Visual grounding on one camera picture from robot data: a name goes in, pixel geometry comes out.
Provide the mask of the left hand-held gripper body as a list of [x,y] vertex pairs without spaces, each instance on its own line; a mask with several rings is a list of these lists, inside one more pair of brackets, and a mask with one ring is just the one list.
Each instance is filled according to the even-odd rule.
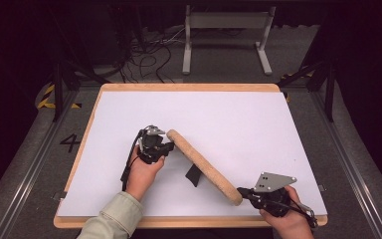
[[161,147],[163,143],[164,130],[161,130],[155,125],[149,125],[139,132],[138,156],[147,164],[152,164],[158,161],[163,156],[161,154]]

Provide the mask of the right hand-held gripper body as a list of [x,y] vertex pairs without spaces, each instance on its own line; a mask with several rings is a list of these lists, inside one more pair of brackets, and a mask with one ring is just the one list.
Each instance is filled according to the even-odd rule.
[[290,197],[286,186],[297,182],[293,176],[262,172],[256,185],[251,188],[254,196],[261,199],[261,208],[275,217],[283,217],[290,210]]

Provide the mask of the person's left hand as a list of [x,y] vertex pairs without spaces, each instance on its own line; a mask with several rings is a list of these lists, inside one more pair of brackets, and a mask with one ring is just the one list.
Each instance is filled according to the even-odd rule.
[[137,201],[140,201],[154,182],[158,171],[164,165],[164,161],[165,157],[161,156],[157,162],[147,164],[137,155],[134,155],[130,164],[130,174],[125,191]]

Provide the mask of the person's right hand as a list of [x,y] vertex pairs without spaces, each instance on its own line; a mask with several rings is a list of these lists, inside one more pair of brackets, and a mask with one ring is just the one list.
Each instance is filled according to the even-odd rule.
[[290,210],[284,217],[275,217],[261,209],[260,214],[282,239],[314,239],[306,218],[298,212]]

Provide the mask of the black metal stand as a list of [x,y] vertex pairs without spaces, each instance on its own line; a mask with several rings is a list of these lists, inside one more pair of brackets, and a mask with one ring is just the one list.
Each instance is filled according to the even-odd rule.
[[81,80],[76,72],[101,85],[106,84],[107,80],[95,73],[70,8],[46,4],[44,10],[50,20],[48,33],[50,55],[54,60],[53,83],[56,101],[54,121],[57,121],[67,108],[64,101],[64,87],[73,92],[81,86]]
[[308,74],[311,74],[311,77],[305,86],[310,92],[318,92],[322,86],[325,86],[324,112],[327,116],[327,119],[330,122],[334,122],[332,110],[335,77],[332,61],[320,61],[312,65],[302,67],[291,75],[283,75],[277,82],[277,86],[282,88],[292,82],[295,82],[298,79],[307,76]]

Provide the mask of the dark curtain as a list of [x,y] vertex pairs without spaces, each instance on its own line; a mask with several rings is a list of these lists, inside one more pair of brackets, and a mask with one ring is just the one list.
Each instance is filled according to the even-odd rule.
[[52,64],[34,29],[31,0],[0,0],[0,179],[38,113]]
[[382,0],[345,0],[337,80],[364,144],[382,173]]

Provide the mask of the white metal stand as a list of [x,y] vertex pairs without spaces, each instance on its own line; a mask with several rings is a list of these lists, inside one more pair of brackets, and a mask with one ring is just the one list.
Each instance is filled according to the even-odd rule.
[[184,20],[185,46],[182,73],[184,75],[191,73],[192,29],[261,29],[263,35],[261,40],[255,43],[255,47],[264,73],[267,76],[271,75],[273,70],[265,47],[275,15],[276,7],[262,12],[196,12],[187,5]]

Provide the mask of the white board with wooden frame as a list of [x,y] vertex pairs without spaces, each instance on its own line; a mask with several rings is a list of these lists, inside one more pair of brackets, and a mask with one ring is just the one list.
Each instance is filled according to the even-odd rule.
[[292,176],[303,204],[327,210],[285,97],[256,92],[104,92],[61,216],[95,216],[121,190],[138,131],[179,132],[234,186],[252,187],[263,172]]

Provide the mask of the metal floor rail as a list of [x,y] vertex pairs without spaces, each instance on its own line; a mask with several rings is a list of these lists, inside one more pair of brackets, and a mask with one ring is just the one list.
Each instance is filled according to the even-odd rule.
[[33,157],[32,162],[29,164],[29,168],[25,173],[23,179],[17,186],[15,195],[12,197],[11,203],[5,211],[4,216],[0,221],[0,239],[7,239],[10,231],[12,230],[34,184],[40,171],[50,153],[50,148],[58,132],[63,120],[65,119],[71,104],[77,97],[77,91],[68,91],[66,95],[66,100],[63,102],[63,110],[60,116],[50,123],[46,134],[41,141],[39,149]]
[[373,200],[367,184],[362,178],[355,162],[346,152],[335,124],[328,119],[323,109],[323,99],[321,98],[321,95],[319,93],[312,93],[310,97],[325,124],[326,130],[330,135],[334,146],[337,149],[338,161],[348,179],[348,182],[363,211],[368,225],[374,234],[375,239],[382,239],[382,217],[380,216],[378,207]]

